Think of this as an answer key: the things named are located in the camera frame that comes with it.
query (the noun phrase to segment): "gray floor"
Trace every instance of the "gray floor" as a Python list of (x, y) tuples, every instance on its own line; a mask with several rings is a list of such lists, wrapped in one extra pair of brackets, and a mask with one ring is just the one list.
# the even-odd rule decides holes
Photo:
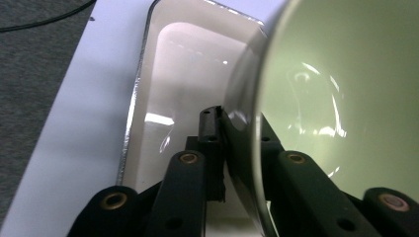
[[(62, 15), (86, 2), (3, 0), (0, 28)], [(46, 26), (0, 33), (0, 226), (92, 9)]]

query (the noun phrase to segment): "black cable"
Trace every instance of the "black cable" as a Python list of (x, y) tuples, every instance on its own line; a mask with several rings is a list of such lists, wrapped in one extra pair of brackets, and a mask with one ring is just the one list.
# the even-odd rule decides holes
[(43, 25), (46, 25), (46, 24), (49, 24), (49, 23), (58, 22), (60, 20), (71, 17), (71, 16), (83, 11), (84, 9), (90, 7), (90, 5), (94, 4), (95, 2), (96, 2), (96, 0), (91, 0), (91, 1), (87, 2), (86, 4), (72, 10), (71, 12), (68, 12), (68, 13), (65, 13), (61, 16), (50, 18), (50, 19), (47, 19), (47, 20), (44, 20), (44, 21), (41, 21), (41, 22), (29, 23), (29, 24), (25, 24), (25, 25), (21, 25), (21, 26), (16, 26), (16, 27), (0, 28), (0, 33), (13, 32), (13, 31), (18, 31), (18, 30), (23, 30), (23, 29), (29, 29), (29, 28), (43, 26)]

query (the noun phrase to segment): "black bracket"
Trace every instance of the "black bracket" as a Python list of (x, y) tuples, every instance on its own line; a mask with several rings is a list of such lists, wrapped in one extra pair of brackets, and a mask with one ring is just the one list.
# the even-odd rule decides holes
[[(221, 107), (200, 113), (198, 136), (170, 160), (163, 181), (138, 194), (114, 186), (97, 193), (68, 236), (205, 236), (207, 201), (224, 201), (228, 139)], [(341, 192), (306, 154), (286, 151), (263, 120), (263, 185), (283, 236), (419, 236), (419, 205), (385, 188), (359, 200)]]

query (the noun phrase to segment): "white tray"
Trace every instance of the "white tray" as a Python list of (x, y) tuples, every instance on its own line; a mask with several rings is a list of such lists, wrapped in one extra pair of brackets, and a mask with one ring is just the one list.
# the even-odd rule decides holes
[[(222, 105), (241, 54), (259, 57), (260, 21), (211, 1), (161, 0), (148, 32), (131, 100), (119, 184), (142, 192), (162, 180), (170, 158), (198, 135), (201, 110)], [(226, 203), (209, 202), (207, 236), (260, 236), (228, 174)]]

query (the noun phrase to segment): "white table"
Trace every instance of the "white table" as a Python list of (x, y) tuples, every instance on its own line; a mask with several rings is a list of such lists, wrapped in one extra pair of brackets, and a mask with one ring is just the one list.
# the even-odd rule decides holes
[[(263, 22), (282, 3), (218, 2)], [(95, 21), (74, 53), (1, 236), (65, 236), (87, 201), (116, 183), (151, 3), (96, 3)]]

